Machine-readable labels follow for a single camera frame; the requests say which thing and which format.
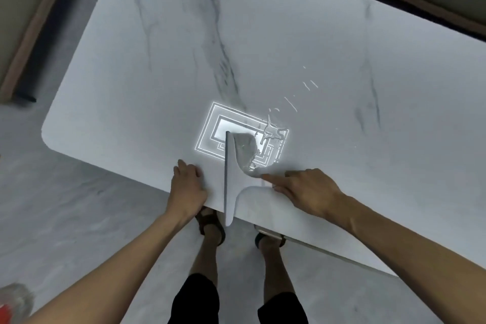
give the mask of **red object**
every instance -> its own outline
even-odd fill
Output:
[[[0,307],[0,324],[10,324],[12,319],[12,312],[7,305]]]

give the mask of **leg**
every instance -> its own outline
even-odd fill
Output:
[[[280,240],[265,236],[258,249],[265,259],[264,305],[258,309],[261,324],[291,322],[308,324],[307,316],[283,265]]]
[[[212,210],[204,209],[201,214],[208,215]],[[215,287],[218,286],[218,270],[216,266],[216,248],[221,241],[221,232],[214,224],[204,226],[204,241],[192,264],[189,275],[199,273],[208,278]]]
[[[216,285],[218,271],[216,269],[216,248],[224,239],[224,230],[211,220],[213,210],[204,208],[198,216],[200,230],[204,232],[204,240],[199,253],[194,260],[189,277],[186,279],[172,304],[169,324],[204,322],[215,324],[218,322],[219,297]]]
[[[271,237],[261,239],[258,248],[265,259],[264,303],[270,301],[279,293],[291,292],[295,294],[294,286],[283,265],[280,255],[280,241]]]

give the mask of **person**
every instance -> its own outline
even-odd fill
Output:
[[[486,271],[439,244],[383,217],[345,195],[319,169],[264,174],[274,190],[299,209],[354,235],[385,262],[446,324],[485,323]],[[202,172],[182,160],[174,167],[164,214],[110,259],[60,293],[27,324],[117,324],[169,241],[197,215],[204,235],[190,275],[175,296],[170,324],[218,322],[216,249],[225,232],[215,213],[203,208],[208,192]],[[279,247],[282,241],[258,235],[265,260],[262,323],[305,323]]]

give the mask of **finger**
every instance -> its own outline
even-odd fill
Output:
[[[179,166],[179,172],[180,172],[180,174],[186,174],[187,173],[187,165],[184,162],[184,160],[179,159],[177,161],[177,165]]]
[[[288,170],[285,172],[286,177],[296,176],[300,173],[300,170]]]
[[[266,180],[275,186],[290,187],[290,179],[287,177],[276,176],[274,174],[262,174],[261,179]]]
[[[189,174],[190,176],[196,175],[196,166],[194,164],[189,164],[187,166],[187,174]]]
[[[200,167],[196,166],[196,175],[198,177],[202,177],[203,176],[203,171]]]
[[[296,198],[295,198],[295,195],[292,191],[290,191],[287,187],[281,187],[281,186],[275,186],[274,187],[274,190],[276,192],[279,192],[285,196],[287,196],[287,198],[292,201],[292,203],[294,203],[296,201]]]

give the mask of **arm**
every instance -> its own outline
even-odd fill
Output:
[[[446,324],[485,323],[486,270],[374,212],[319,169],[262,175],[299,209],[354,235]]]
[[[165,213],[110,259],[37,311],[26,324],[116,324],[172,237],[201,209],[200,171],[179,160]]]

